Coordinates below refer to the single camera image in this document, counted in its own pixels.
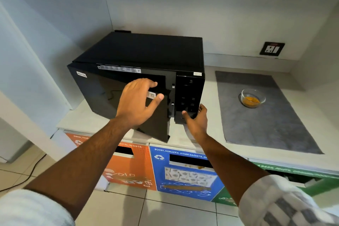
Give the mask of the black microwave door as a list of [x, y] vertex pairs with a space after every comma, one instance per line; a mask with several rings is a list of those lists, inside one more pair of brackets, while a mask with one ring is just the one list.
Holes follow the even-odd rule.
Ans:
[[164, 95], [164, 99], [153, 115], [136, 130], [162, 142], [168, 142], [170, 117], [174, 115], [175, 89], [172, 86], [176, 81], [175, 72], [129, 67], [118, 69], [115, 66], [78, 62], [72, 62], [67, 68], [91, 110], [107, 119], [116, 116], [122, 91], [129, 82], [138, 78], [157, 82], [157, 87], [150, 89], [151, 95], [146, 99], [146, 106], [151, 103], [151, 98], [159, 93]]

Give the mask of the white checked right sleeve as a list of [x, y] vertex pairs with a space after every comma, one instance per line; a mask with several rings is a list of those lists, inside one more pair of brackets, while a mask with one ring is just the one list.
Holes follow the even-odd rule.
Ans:
[[245, 226], [339, 226], [339, 216], [324, 211], [305, 192], [275, 175], [253, 183], [238, 209]]

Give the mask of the person's right forearm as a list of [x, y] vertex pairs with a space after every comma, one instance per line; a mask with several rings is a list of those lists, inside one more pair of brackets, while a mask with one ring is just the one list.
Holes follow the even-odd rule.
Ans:
[[248, 188], [259, 179], [270, 175], [221, 145], [206, 132], [198, 131], [193, 136], [238, 207]]

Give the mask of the blue waste bin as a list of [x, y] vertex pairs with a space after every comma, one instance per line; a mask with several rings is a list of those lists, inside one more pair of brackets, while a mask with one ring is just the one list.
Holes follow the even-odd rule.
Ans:
[[155, 144], [149, 149], [157, 191], [211, 202], [224, 188], [205, 154]]

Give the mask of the green waste bin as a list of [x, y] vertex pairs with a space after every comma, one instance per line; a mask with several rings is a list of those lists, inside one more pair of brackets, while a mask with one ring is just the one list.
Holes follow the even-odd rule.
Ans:
[[[279, 164], [264, 160], [249, 159], [250, 162], [272, 175], [285, 178], [311, 197], [339, 187], [339, 171], [331, 171], [312, 167], [301, 167], [292, 164]], [[216, 191], [206, 189], [201, 192], [214, 203], [237, 206], [223, 184]]]

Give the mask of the clear glass bowl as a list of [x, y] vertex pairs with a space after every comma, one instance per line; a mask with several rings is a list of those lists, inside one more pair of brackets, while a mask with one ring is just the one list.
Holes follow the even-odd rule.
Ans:
[[252, 97], [258, 98], [261, 102], [261, 104], [259, 106], [261, 106], [266, 101], [266, 96], [261, 91], [256, 90], [256, 89], [246, 88], [246, 89], [242, 90], [241, 93], [240, 93], [240, 102], [241, 103], [242, 103], [242, 98], [246, 97], [246, 96], [252, 96]]

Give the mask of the person's left forearm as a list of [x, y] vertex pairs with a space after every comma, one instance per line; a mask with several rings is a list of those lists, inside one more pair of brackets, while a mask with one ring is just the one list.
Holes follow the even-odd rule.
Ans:
[[132, 128], [116, 117], [79, 147], [57, 161], [24, 189], [56, 201], [77, 219], [117, 146]]

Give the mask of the person's left hand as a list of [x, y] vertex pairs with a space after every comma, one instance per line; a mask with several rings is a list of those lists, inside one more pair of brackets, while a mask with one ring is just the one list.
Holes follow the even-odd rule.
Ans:
[[139, 78], [128, 83], [122, 91], [117, 108], [116, 119], [127, 129], [143, 124], [153, 114], [147, 114], [146, 99], [150, 88], [158, 83], [148, 78]]

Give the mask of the white left sleeve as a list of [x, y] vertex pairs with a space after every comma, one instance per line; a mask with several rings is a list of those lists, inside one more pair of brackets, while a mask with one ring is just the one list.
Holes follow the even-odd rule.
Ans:
[[75, 221], [52, 199], [18, 189], [0, 198], [0, 226], [75, 226]]

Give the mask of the person's right hand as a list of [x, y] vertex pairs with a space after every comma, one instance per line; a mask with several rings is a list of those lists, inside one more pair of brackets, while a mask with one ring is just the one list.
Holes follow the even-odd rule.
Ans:
[[195, 117], [195, 123], [193, 125], [187, 125], [191, 135], [199, 144], [208, 137], [207, 125], [207, 108], [203, 104], [200, 104], [197, 116]]

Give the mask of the orange food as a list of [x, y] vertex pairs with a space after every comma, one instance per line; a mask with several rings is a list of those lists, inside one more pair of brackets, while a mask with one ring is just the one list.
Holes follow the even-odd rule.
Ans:
[[256, 108], [261, 104], [258, 98], [252, 96], [243, 97], [242, 103], [248, 108]]

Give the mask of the orange waste bin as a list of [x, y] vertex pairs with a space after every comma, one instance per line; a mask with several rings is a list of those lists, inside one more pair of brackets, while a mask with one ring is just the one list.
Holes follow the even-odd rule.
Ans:
[[110, 183], [156, 190], [147, 144], [121, 141], [102, 174]]

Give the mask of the black wall socket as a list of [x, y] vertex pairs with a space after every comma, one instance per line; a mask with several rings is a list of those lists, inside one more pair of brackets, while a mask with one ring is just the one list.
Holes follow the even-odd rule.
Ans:
[[279, 56], [282, 49], [284, 48], [285, 43], [277, 43], [277, 42], [271, 42], [266, 41], [263, 45], [263, 48], [261, 49], [259, 55], [264, 56]]

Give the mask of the black microwave oven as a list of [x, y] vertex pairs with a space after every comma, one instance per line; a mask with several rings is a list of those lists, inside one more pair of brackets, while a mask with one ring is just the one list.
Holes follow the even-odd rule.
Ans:
[[72, 62], [173, 71], [175, 122], [185, 123], [182, 111], [197, 116], [205, 83], [200, 37], [111, 32]]

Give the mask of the grey mat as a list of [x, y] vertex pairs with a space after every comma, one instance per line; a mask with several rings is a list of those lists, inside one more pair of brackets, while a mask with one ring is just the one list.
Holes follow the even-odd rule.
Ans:
[[[323, 154], [290, 102], [270, 75], [215, 71], [221, 122], [228, 143]], [[257, 108], [240, 102], [246, 88], [261, 91]]]

